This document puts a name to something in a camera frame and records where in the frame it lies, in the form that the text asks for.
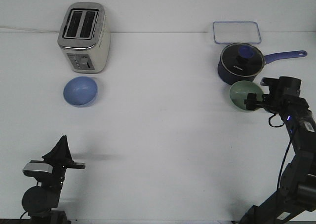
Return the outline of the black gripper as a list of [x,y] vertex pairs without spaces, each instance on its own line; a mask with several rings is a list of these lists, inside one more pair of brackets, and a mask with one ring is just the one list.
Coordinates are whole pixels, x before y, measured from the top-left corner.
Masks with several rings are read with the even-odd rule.
[[261,86],[269,88],[269,94],[248,93],[244,104],[249,111],[265,109],[267,112],[283,114],[290,108],[301,108],[303,99],[300,98],[301,80],[289,76],[279,78],[264,77]]
[[40,183],[40,187],[54,192],[61,191],[67,169],[85,169],[85,163],[73,161],[66,135],[63,135],[55,147],[42,158],[44,161],[31,160],[30,162],[53,163],[50,164],[53,166],[52,174],[33,173],[33,178]]

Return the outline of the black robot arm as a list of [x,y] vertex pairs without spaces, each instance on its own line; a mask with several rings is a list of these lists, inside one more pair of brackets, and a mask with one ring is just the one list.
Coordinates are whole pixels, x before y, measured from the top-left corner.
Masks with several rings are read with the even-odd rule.
[[31,224],[71,223],[65,211],[56,210],[67,169],[85,169],[85,163],[73,161],[66,135],[42,156],[42,160],[31,160],[23,168],[25,176],[37,181],[37,185],[29,188],[22,197],[22,207]]
[[264,77],[260,84],[267,86],[269,93],[261,101],[255,93],[249,93],[244,104],[248,110],[263,108],[279,115],[295,155],[281,166],[276,191],[260,206],[253,205],[239,223],[284,224],[316,209],[316,122],[307,101],[299,96],[300,79]]

